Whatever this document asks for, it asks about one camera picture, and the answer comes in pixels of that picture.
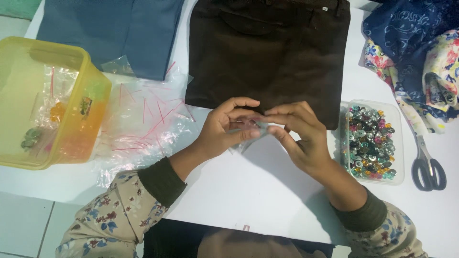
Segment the person's left hand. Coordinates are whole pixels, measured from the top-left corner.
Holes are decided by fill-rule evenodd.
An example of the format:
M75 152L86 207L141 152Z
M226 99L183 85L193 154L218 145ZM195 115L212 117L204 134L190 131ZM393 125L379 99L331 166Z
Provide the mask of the person's left hand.
M248 97L231 98L222 103L208 114L201 133L192 143L194 149L201 152L205 159L211 159L234 144L260 137L260 131L257 129L238 130L227 134L229 130L243 128L244 123L241 122L241 118L260 115L252 110L235 107L257 107L258 105L260 105L259 101Z

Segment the black scissor handle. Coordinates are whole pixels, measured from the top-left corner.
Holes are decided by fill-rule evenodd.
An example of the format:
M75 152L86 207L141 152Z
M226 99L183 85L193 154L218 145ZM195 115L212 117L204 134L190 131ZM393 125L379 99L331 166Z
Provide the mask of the black scissor handle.
M424 185L422 185L420 177L419 177L419 171L421 172L421 178L422 181L424 182ZM423 159L415 159L413 168L411 170L412 176L413 176L413 182L414 185L421 191L432 191L432 182L431 182L431 175L427 166L427 163Z
M431 159L431 165L433 170L433 177L432 177L432 188L437 191L444 190L446 188L446 174L443 167L436 159Z

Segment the person's right hand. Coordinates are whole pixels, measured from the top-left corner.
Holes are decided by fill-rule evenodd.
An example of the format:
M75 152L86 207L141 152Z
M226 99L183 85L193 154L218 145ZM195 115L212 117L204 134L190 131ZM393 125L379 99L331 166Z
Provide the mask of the person's right hand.
M334 162L328 152L326 128L307 102L274 107L265 112L261 121L285 125L284 129L269 126L268 132L279 140L293 163L304 172L319 173ZM290 130L298 133L301 140L295 142Z

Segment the sticker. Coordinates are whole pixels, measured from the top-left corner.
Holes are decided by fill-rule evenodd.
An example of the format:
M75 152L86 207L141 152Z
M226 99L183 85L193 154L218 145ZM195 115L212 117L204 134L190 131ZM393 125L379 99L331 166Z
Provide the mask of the sticker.
M84 115L83 119L86 119L89 116L91 111L92 99L88 97L83 97L83 100L80 103L80 114Z

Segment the hand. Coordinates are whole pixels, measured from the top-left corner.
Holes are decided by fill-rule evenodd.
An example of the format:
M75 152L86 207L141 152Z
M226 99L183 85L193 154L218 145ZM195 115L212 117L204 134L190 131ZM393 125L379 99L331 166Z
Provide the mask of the hand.
M285 125L269 126L268 132L287 150L293 163L308 174L326 169L333 160L327 148L327 131L305 101L274 107L265 112L262 122ZM301 140L295 142L290 130Z
M257 107L258 105L260 105L259 101L247 97L231 98L225 101L208 114L202 131L192 146L201 152L206 159L211 159L219 156L234 144L260 137L260 131L257 129L244 130L244 123L241 122L241 118L261 115L252 110L235 108ZM242 130L231 134L227 133L233 129Z

